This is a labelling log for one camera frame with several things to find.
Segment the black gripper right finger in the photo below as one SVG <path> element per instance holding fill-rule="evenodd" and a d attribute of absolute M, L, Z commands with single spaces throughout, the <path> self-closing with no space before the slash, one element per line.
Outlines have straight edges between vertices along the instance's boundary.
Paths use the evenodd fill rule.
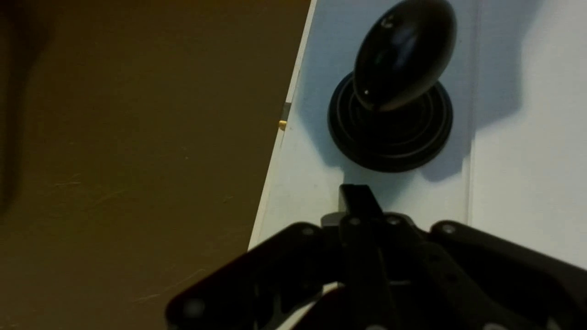
<path fill-rule="evenodd" d="M 587 330 L 587 273 L 470 226 L 423 231 L 366 185 L 342 189 L 355 330 Z"/>

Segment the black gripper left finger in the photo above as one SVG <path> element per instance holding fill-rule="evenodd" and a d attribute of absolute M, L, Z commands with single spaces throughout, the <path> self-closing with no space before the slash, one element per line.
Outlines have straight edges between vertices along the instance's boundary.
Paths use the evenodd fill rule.
<path fill-rule="evenodd" d="M 175 295 L 170 330 L 278 330 L 336 281 L 335 233 L 298 222 Z"/>

